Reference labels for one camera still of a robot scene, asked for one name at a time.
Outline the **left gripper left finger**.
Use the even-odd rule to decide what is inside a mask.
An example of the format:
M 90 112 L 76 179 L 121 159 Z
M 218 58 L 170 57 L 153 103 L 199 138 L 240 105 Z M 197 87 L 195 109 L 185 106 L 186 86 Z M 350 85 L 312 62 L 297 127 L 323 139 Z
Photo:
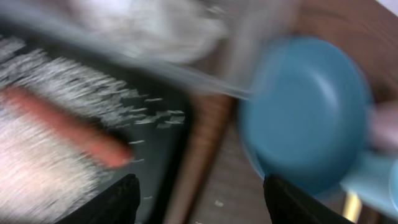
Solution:
M 134 224 L 140 202 L 139 179 L 128 174 L 56 224 Z

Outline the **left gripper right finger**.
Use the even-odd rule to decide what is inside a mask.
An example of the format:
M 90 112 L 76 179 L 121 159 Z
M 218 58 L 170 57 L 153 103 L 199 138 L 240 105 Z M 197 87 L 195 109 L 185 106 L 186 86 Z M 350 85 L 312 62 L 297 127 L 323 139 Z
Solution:
M 352 224 L 318 200 L 277 175 L 263 183 L 272 224 Z

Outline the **pile of white rice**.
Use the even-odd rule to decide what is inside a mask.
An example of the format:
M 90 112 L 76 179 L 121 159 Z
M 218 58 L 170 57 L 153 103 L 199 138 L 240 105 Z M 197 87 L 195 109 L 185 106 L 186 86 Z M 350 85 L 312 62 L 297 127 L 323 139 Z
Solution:
M 29 90 L 128 143 L 25 86 L 1 83 L 1 91 L 8 87 Z M 2 223 L 57 223 L 99 195 L 103 178 L 133 159 L 122 167 L 107 167 L 1 96 Z

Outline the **white tissue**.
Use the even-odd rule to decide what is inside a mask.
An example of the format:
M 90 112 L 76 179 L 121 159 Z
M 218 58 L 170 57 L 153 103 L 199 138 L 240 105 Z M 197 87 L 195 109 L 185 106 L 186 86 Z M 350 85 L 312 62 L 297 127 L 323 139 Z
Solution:
M 198 60 L 228 35 L 224 22 L 199 1 L 75 0 L 70 5 L 90 32 L 166 62 Z

